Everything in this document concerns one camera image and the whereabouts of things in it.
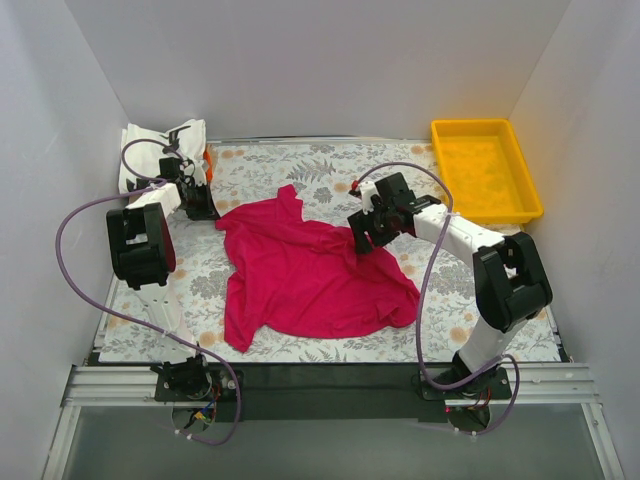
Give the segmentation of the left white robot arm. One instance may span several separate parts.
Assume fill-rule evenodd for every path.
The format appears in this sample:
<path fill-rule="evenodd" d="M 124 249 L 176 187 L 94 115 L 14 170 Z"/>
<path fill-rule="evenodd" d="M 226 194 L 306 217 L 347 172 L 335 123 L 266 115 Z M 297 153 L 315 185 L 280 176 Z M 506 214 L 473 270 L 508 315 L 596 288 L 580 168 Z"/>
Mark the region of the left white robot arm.
<path fill-rule="evenodd" d="M 106 214 L 112 266 L 141 301 L 152 329 L 160 335 L 164 356 L 152 371 L 165 388 L 189 400 L 212 396 L 214 381 L 174 290 L 171 275 L 177 266 L 167 218 L 181 207 L 178 160 L 162 158 L 164 184 L 121 209 Z"/>

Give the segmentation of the magenta t shirt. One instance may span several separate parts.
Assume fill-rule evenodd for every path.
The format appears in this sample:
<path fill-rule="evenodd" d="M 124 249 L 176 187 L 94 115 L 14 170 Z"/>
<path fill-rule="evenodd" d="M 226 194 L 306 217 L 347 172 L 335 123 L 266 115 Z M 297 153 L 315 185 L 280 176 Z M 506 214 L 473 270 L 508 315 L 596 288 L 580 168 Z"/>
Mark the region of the magenta t shirt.
<path fill-rule="evenodd" d="M 359 255 L 350 229 L 306 220 L 292 185 L 216 221 L 235 270 L 227 282 L 224 339 L 247 352 L 256 332 L 343 339 L 404 328 L 419 292 L 385 249 Z"/>

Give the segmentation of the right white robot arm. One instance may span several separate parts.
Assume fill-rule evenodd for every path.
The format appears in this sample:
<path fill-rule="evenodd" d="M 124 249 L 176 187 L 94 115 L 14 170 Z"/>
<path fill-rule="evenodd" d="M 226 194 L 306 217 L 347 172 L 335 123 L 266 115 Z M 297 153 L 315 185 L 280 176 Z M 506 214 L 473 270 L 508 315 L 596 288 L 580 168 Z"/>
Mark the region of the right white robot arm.
<path fill-rule="evenodd" d="M 422 376 L 434 390 L 479 395 L 524 323 L 552 301 L 534 240 L 524 232 L 504 235 L 475 224 L 456 214 L 451 201 L 416 196 L 402 173 L 375 182 L 356 180 L 349 193 L 361 202 L 348 218 L 357 253 L 369 254 L 409 234 L 472 269 L 479 311 L 473 331 L 447 371 Z"/>

